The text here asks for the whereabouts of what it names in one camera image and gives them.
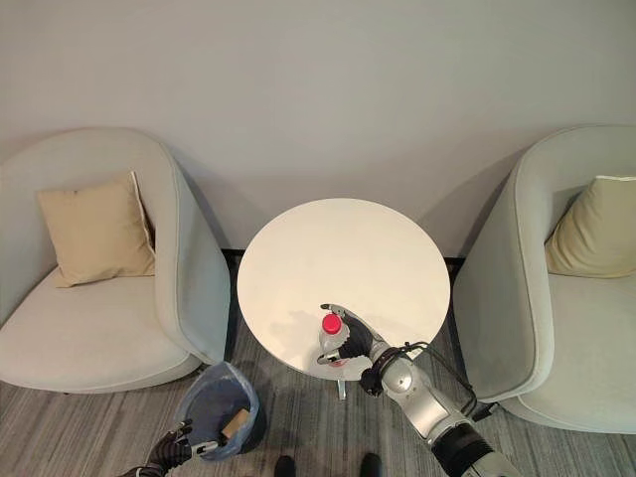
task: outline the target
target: plastic bottle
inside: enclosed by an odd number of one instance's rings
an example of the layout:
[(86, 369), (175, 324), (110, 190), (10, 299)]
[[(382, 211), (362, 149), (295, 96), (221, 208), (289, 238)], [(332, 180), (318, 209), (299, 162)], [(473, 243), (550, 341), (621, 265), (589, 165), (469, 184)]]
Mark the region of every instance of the plastic bottle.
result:
[[(322, 319), (322, 328), (318, 337), (322, 352), (327, 353), (340, 348), (347, 341), (347, 338), (349, 338), (349, 327), (342, 322), (340, 316), (335, 313), (325, 315)], [(338, 360), (330, 363), (329, 366), (339, 367), (347, 361), (349, 360)]]

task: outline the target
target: metal robot arm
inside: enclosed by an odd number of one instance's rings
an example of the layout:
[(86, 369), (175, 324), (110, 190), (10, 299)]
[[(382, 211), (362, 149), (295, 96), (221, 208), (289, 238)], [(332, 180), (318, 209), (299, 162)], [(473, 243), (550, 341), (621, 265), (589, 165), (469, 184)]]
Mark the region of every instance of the metal robot arm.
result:
[(522, 477), (475, 431), (470, 418), (432, 386), (428, 375), (403, 357), (403, 352), (346, 308), (334, 304), (321, 307), (338, 314), (349, 326), (350, 336), (341, 348), (321, 355), (318, 363), (370, 358), (373, 366), (363, 372), (363, 389), (374, 396), (384, 391), (397, 402), (450, 477)]

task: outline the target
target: white wall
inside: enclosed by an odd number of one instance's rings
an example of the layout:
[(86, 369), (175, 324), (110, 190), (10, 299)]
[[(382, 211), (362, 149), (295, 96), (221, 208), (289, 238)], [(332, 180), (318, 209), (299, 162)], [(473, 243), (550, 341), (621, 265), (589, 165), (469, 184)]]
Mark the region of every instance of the white wall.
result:
[(456, 255), (518, 151), (636, 122), (635, 47), (633, 0), (0, 0), (0, 153), (132, 126), (175, 150), (224, 246), (353, 196)]

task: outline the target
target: throw pillow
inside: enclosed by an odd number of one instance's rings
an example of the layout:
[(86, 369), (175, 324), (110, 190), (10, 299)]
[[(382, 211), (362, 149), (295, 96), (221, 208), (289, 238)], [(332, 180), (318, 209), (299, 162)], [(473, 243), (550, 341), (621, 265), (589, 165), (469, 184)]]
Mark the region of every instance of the throw pillow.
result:
[(546, 244), (548, 271), (613, 278), (636, 271), (636, 177), (597, 176)]
[(56, 286), (154, 274), (154, 251), (134, 172), (78, 191), (40, 191), (58, 258)]

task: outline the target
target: table leg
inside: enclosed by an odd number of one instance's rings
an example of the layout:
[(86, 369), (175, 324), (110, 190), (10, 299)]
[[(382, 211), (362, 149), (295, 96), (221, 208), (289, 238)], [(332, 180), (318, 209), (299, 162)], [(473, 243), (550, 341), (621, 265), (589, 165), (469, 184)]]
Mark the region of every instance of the table leg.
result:
[(345, 387), (346, 381), (338, 381), (338, 398), (340, 400), (347, 399), (347, 388)]

